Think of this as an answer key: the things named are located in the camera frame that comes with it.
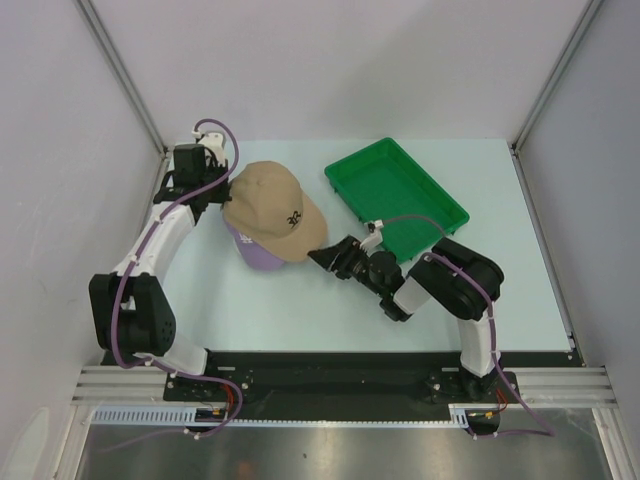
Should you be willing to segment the purple cap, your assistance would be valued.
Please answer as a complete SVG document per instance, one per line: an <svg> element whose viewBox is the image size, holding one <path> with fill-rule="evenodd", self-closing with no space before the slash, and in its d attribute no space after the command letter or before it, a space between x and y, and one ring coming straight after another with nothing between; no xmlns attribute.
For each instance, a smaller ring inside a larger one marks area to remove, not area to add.
<svg viewBox="0 0 640 480"><path fill-rule="evenodd" d="M242 234L227 221L225 226L231 234L235 247L244 262L252 269L271 272L280 269L285 261L271 254L250 237Z"/></svg>

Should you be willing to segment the tan cap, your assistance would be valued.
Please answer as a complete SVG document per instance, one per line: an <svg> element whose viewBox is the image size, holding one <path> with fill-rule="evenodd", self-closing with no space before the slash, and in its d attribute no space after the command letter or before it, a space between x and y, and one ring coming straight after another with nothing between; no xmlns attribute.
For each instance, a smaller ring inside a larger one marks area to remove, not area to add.
<svg viewBox="0 0 640 480"><path fill-rule="evenodd" d="M305 261L328 238L322 212L293 173L274 161L245 166L230 183L222 215L238 233L287 263Z"/></svg>

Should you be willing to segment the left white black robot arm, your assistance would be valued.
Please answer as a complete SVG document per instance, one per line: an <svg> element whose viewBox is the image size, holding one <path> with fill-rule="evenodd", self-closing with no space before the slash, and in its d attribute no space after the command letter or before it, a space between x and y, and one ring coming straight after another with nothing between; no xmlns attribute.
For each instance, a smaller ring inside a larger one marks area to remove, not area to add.
<svg viewBox="0 0 640 480"><path fill-rule="evenodd" d="M230 198L232 165L224 145L224 136L213 132L175 147L173 167L161 181L134 246L111 272L89 282L100 347L123 368L159 363L170 373L187 374L187 389L202 400L219 392L221 376L207 366L207 350L179 333L163 283L207 207Z"/></svg>

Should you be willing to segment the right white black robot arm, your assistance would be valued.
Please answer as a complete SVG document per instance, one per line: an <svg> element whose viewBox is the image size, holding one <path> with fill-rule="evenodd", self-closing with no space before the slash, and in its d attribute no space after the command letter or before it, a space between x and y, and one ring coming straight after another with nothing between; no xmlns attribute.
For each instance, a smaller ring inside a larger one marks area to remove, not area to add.
<svg viewBox="0 0 640 480"><path fill-rule="evenodd" d="M438 241L407 273L393 253L369 253L353 236L308 256L337 278L353 279L376 294L380 308L395 322L409 320L429 301L437 302L457 321L460 367L452 387L434 379L429 388L440 385L453 398L473 401L484 401L496 391L500 354L491 319L504 273L495 262L448 238Z"/></svg>

